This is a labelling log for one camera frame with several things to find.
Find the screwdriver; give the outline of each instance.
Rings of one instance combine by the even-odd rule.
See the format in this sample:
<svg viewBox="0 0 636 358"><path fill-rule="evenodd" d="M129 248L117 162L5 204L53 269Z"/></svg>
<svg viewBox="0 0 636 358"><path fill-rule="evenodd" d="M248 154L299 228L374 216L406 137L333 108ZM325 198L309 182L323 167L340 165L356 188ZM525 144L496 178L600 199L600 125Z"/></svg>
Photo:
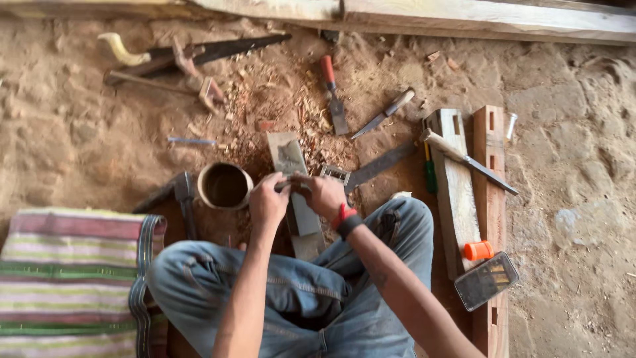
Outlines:
<svg viewBox="0 0 636 358"><path fill-rule="evenodd" d="M426 124L426 119L422 118L422 126L426 130L429 126ZM424 153L426 155L426 163L424 164L424 170L426 171L426 191L431 194L437 193L437 178L435 177L435 165L431 160L431 148L429 144L424 142Z"/></svg>

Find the dirt floor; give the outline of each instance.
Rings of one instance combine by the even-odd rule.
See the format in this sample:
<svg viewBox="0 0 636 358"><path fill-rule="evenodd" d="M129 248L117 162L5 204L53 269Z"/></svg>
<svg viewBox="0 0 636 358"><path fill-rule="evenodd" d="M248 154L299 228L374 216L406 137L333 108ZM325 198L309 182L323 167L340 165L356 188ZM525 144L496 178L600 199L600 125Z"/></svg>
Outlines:
<svg viewBox="0 0 636 358"><path fill-rule="evenodd" d="M118 65L96 37L118 32L131 52L183 43L294 38L202 66L228 96L217 115L196 99L126 83L102 84ZM471 39L342 34L226 17L184 21L0 22L0 228L27 206L130 211L178 172L241 165L257 182L272 170L261 120L296 131L308 166L354 170L421 133L437 108L471 114L486 104L519 114L506 145L508 252L520 283L510 292L512 357L636 356L636 50ZM441 51L432 63L427 55ZM338 95L352 132L408 86L417 96L358 140L330 132L318 60L333 54ZM453 59L457 70L449 67ZM162 78L179 83L179 76ZM219 145L170 144L168 136ZM436 220L433 292L465 315L448 287L436 199L425 190L420 152L352 195L370 213L412 191ZM197 201L198 230L218 243L244 240L247 210L223 213Z"/></svg>

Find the jeans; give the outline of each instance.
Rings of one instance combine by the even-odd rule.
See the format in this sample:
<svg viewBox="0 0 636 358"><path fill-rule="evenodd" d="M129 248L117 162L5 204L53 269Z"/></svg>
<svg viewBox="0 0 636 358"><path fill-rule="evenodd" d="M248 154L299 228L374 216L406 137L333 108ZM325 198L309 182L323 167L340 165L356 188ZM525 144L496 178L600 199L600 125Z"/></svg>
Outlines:
<svg viewBox="0 0 636 358"><path fill-rule="evenodd" d="M431 212L392 199L364 223L431 287ZM180 241L155 259L148 287L172 324L209 357L245 252ZM413 339L342 240L313 262L272 255L259 357L414 357Z"/></svg>

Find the metal blade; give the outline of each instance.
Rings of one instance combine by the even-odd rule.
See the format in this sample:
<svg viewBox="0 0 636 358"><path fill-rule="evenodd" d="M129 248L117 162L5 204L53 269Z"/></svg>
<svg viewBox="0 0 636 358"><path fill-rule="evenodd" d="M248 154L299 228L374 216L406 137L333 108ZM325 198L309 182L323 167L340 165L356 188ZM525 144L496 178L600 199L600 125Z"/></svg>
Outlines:
<svg viewBox="0 0 636 358"><path fill-rule="evenodd" d="M349 133L349 126L345 119L345 108L335 94L331 95L329 111L331 112L331 121L336 135L339 136Z"/></svg>
<svg viewBox="0 0 636 358"><path fill-rule="evenodd" d="M205 47L205 53L195 57L195 64L202 64L216 59L221 59L223 57L240 54L241 52L247 52L248 50L255 50L267 45L283 42L290 38L291 35L275 35L264 38L247 38L201 43L200 45ZM151 48L148 50L148 53L152 56L152 58L162 55L172 55L172 47Z"/></svg>
<svg viewBox="0 0 636 358"><path fill-rule="evenodd" d="M354 139L356 137L360 137L364 133L372 130L373 128L377 127L378 124L380 124L386 118L387 118L387 116L384 114L384 112L380 113L374 119L372 119L371 122L367 123L366 126L364 126L362 129L360 129L360 131L358 133L355 133L354 136L351 137L351 139Z"/></svg>
<svg viewBox="0 0 636 358"><path fill-rule="evenodd" d="M196 56L193 60L195 62L195 65L200 65L206 62L214 61L216 59L221 59L223 57L229 57L232 55L240 54L242 52L247 52L248 50L254 50L257 48L265 47L267 45L272 45L274 43L283 42L290 38L291 35L275 35L264 38L249 38L233 41L201 43L199 45L205 47L205 52L201 55ZM153 58L151 62L156 61L159 58L163 58L164 56L169 56L169 58L172 58L172 47L151 48L148 50L148 53ZM145 70L147 66L148 64L141 64L138 66L123 68L120 71L128 73L130 75L152 78L166 75L168 73L179 70L174 64L174 61L168 61L165 66L152 69L150 71Z"/></svg>
<svg viewBox="0 0 636 358"><path fill-rule="evenodd" d="M499 178L495 173L493 173L490 169L486 168L485 166L479 164L479 162L475 161L473 158L470 158L470 160L465 162L468 166L471 166L473 169L477 170L478 172L480 172L482 175L486 176L486 178L493 184L495 184L496 186L506 190L507 192L509 192L510 194L517 196L519 195L519 192L511 187L510 185L508 185L508 183L506 183L505 181L501 180L501 178Z"/></svg>
<svg viewBox="0 0 636 358"><path fill-rule="evenodd" d="M415 154L415 152L417 152L417 146L412 140L408 140L399 147L382 154L381 157L374 159L369 164L351 173L349 183L345 187L345 193L349 194L358 185L366 183L371 178L396 165L402 159Z"/></svg>

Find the smartphone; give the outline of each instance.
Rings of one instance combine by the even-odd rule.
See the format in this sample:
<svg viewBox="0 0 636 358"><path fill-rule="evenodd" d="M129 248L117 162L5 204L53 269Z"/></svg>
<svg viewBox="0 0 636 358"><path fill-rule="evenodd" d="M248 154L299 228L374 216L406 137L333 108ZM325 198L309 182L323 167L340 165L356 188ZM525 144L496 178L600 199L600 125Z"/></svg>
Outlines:
<svg viewBox="0 0 636 358"><path fill-rule="evenodd" d="M455 289L468 312L519 280L508 254L501 251L455 280Z"/></svg>

